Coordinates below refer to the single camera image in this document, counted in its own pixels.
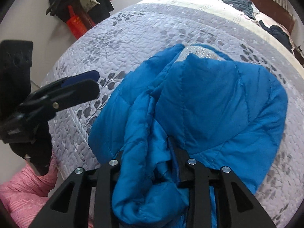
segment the metal screw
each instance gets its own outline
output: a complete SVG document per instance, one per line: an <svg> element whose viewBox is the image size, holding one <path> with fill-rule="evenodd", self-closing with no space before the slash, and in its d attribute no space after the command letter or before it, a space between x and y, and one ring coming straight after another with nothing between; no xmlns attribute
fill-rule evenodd
<svg viewBox="0 0 304 228"><path fill-rule="evenodd" d="M188 164L190 165L195 165L196 164L196 160L195 159L188 159Z"/></svg>
<svg viewBox="0 0 304 228"><path fill-rule="evenodd" d="M81 167L76 168L75 173L76 173L76 174L81 174L81 173L83 173L83 168L81 168Z"/></svg>
<svg viewBox="0 0 304 228"><path fill-rule="evenodd" d="M58 104L57 102L54 102L54 103L53 103L53 108L54 108L54 109L58 109L58 108L59 108L59 104Z"/></svg>
<svg viewBox="0 0 304 228"><path fill-rule="evenodd" d="M229 172L231 172L231 169L230 169L228 166L224 166L224 167L222 168L222 171L223 171L224 173L229 173Z"/></svg>
<svg viewBox="0 0 304 228"><path fill-rule="evenodd" d="M117 164L118 164L118 161L116 159L112 159L109 161L109 165L111 165L111 166L115 166Z"/></svg>

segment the quilted bedspread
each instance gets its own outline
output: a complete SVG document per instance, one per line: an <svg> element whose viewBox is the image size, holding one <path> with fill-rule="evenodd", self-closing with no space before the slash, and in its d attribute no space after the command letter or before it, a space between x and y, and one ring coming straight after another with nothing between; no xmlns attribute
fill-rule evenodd
<svg viewBox="0 0 304 228"><path fill-rule="evenodd" d="M89 70L97 70L101 76L97 100L59 112L49 122L63 178L76 167L98 167L87 141L109 96L128 72L177 43L209 44L235 61L262 65L285 88L288 111L283 139L256 193L276 226L285 227L304 196L304 69L267 32L212 4L144 0L95 26L57 61L44 84Z"/></svg>

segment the person's arm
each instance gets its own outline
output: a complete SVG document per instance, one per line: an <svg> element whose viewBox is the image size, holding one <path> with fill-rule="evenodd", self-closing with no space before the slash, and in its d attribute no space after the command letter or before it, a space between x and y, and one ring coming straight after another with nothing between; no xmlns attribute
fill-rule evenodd
<svg viewBox="0 0 304 228"><path fill-rule="evenodd" d="M52 155L50 169L45 176L36 176L31 167L26 164L9 182L0 186L0 192L31 193L40 197L47 197L50 190L55 187L57 173L56 158Z"/></svg>

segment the red bag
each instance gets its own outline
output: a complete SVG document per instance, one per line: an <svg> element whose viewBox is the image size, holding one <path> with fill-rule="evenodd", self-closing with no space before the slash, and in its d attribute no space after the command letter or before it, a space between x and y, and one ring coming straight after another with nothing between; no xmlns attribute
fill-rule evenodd
<svg viewBox="0 0 304 228"><path fill-rule="evenodd" d="M71 5L68 6L70 19L66 22L69 26L70 31L75 36L76 39L79 39L83 34L85 34L88 30L79 18L79 16L75 15L74 10Z"/></svg>

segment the pink clothing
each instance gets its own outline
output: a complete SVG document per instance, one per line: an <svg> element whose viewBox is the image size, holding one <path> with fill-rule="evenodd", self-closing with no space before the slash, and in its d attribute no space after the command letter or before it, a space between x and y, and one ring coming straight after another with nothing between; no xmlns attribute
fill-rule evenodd
<svg viewBox="0 0 304 228"><path fill-rule="evenodd" d="M28 228L48 200L57 181L56 159L52 157L47 175L38 177L27 164L0 186L0 199L20 228Z"/></svg>

